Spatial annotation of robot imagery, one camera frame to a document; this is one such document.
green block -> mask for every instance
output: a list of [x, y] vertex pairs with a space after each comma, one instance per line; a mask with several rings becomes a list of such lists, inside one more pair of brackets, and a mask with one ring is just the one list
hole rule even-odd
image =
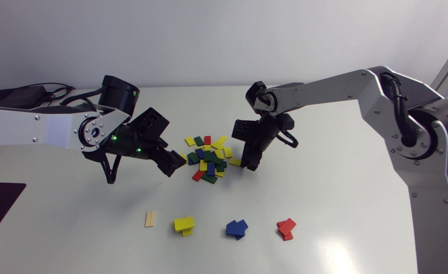
[[187, 157], [188, 157], [190, 160], [192, 160], [192, 162], [194, 162], [194, 163], [198, 163], [198, 162], [200, 162], [200, 158], [198, 157], [197, 154], [195, 154], [195, 152], [191, 152], [191, 153], [187, 154]]
[[215, 184], [217, 181], [217, 177], [209, 176], [209, 175], [207, 175], [207, 173], [204, 173], [202, 175], [202, 179], [206, 180], [207, 182], [213, 183], [213, 184]]
[[216, 163], [217, 165], [220, 165], [224, 160], [222, 160], [221, 158], [217, 158], [217, 156], [212, 155], [210, 157], [210, 161]]
[[206, 162], [210, 162], [210, 159], [212, 159], [212, 154], [209, 150], [205, 150], [203, 152], [203, 160]]
[[203, 146], [203, 141], [202, 141], [202, 138], [200, 138], [200, 136], [195, 137], [194, 141], [197, 144], [197, 146]]

colored block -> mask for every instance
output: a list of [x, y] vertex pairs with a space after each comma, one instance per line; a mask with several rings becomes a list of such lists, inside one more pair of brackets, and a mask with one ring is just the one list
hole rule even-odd
[[146, 212], [146, 221], [144, 222], [144, 227], [152, 227], [155, 225], [155, 212], [148, 211]]
[[209, 162], [212, 159], [212, 153], [209, 150], [203, 152], [203, 160]]
[[226, 156], [226, 158], [232, 158], [232, 150], [230, 147], [224, 148], [224, 155]]
[[240, 160], [240, 159], [231, 158], [231, 160], [229, 160], [229, 163], [230, 163], [231, 165], [241, 166], [241, 160]]
[[196, 149], [195, 153], [197, 153], [199, 158], [203, 159], [203, 150], [201, 148]]
[[224, 142], [227, 140], [227, 137], [226, 136], [221, 136], [221, 137], [219, 137], [219, 139], [217, 139], [217, 142], [216, 143], [218, 143], [218, 144], [224, 144]]
[[215, 171], [216, 176], [219, 176], [219, 177], [224, 177], [225, 173], [226, 173], [225, 171], [218, 172], [217, 169]]
[[197, 144], [198, 146], [203, 146], [203, 141], [202, 141], [202, 138], [200, 138], [200, 136], [195, 137], [194, 141], [195, 141], [195, 144]]
[[180, 154], [180, 156], [182, 156], [182, 158], [185, 159], [185, 163], [189, 162], [189, 160], [187, 160], [187, 155], [182, 153], [182, 154]]
[[183, 229], [183, 230], [182, 230], [182, 236], [183, 236], [183, 237], [185, 237], [185, 236], [189, 236], [189, 235], [192, 235], [192, 229], [191, 229], [191, 228]]
[[207, 171], [207, 162], [204, 160], [200, 160], [200, 171]]
[[207, 174], [202, 175], [202, 179], [206, 180], [207, 182], [215, 184], [217, 181], [217, 177], [215, 176], [208, 176]]
[[221, 149], [224, 148], [223, 145], [221, 145], [221, 144], [219, 144], [219, 143], [217, 143], [217, 142], [213, 142], [212, 144], [210, 144], [210, 146], [213, 147], [213, 148], [215, 148], [215, 149], [219, 149], [219, 150], [221, 150]]
[[214, 150], [214, 152], [216, 153], [217, 158], [225, 159], [224, 154], [222, 154], [221, 150]]
[[193, 140], [192, 137], [185, 138], [185, 142], [187, 142], [187, 145], [189, 145], [189, 147], [195, 145], [195, 141]]
[[297, 224], [290, 218], [285, 220], [285, 222], [278, 227], [278, 231], [282, 234], [282, 236], [287, 235]]
[[173, 223], [174, 223], [176, 232], [180, 232], [184, 229], [189, 229], [189, 228], [195, 227], [194, 220], [190, 216], [187, 216], [185, 218], [175, 219], [175, 220], [173, 220]]
[[200, 178], [202, 178], [202, 175], [204, 173], [205, 173], [205, 171], [197, 170], [197, 172], [193, 175], [192, 179], [194, 179], [198, 182], [198, 181], [200, 181]]
[[216, 166], [215, 163], [207, 163], [207, 175], [208, 176], [215, 176], [216, 175]]

blue block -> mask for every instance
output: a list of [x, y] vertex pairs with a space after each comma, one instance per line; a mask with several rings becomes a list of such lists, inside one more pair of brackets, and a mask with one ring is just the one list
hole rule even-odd
[[203, 149], [198, 148], [195, 150], [195, 153], [197, 153], [199, 158], [203, 159]]
[[216, 175], [216, 166], [214, 163], [207, 163], [207, 176], [215, 176]]

red block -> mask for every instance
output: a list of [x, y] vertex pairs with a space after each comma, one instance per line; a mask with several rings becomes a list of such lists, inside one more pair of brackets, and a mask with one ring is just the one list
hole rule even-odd
[[283, 236], [286, 236], [297, 224], [290, 218], [288, 218], [280, 227], [278, 227], [278, 231]]
[[202, 175], [205, 173], [205, 171], [197, 170], [197, 172], [193, 175], [192, 179], [196, 180], [197, 182], [202, 178]]

wooden block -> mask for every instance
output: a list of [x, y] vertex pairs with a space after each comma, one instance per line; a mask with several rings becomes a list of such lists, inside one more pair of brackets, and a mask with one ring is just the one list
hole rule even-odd
[[231, 165], [241, 166], [241, 160], [240, 160], [240, 159], [231, 158], [231, 160], [229, 160], [229, 163], [230, 163]]
[[217, 143], [222, 145], [226, 140], [227, 140], [226, 136], [221, 136], [219, 137], [219, 139], [217, 139]]
[[153, 210], [146, 212], [146, 222], [144, 227], [152, 227], [155, 225], [155, 212]]
[[219, 150], [224, 148], [224, 146], [222, 144], [219, 144], [217, 142], [213, 142], [212, 144], [210, 144], [210, 146], [215, 148], [215, 149], [219, 149]]
[[217, 158], [225, 159], [224, 154], [222, 154], [221, 150], [214, 150], [214, 152], [215, 152]]
[[183, 229], [183, 230], [182, 230], [182, 236], [183, 236], [183, 237], [185, 237], [185, 236], [189, 236], [189, 235], [192, 235], [192, 229], [191, 229], [191, 228]]
[[189, 147], [195, 145], [195, 141], [192, 137], [185, 138], [185, 142], [187, 142], [187, 145], [189, 145]]
[[204, 160], [200, 160], [200, 171], [207, 171], [207, 162]]
[[230, 147], [224, 148], [224, 155], [226, 158], [232, 158], [232, 150]]
[[175, 231], [180, 232], [184, 229], [189, 229], [195, 227], [195, 223], [192, 217], [187, 216], [185, 218], [175, 219], [173, 220]]

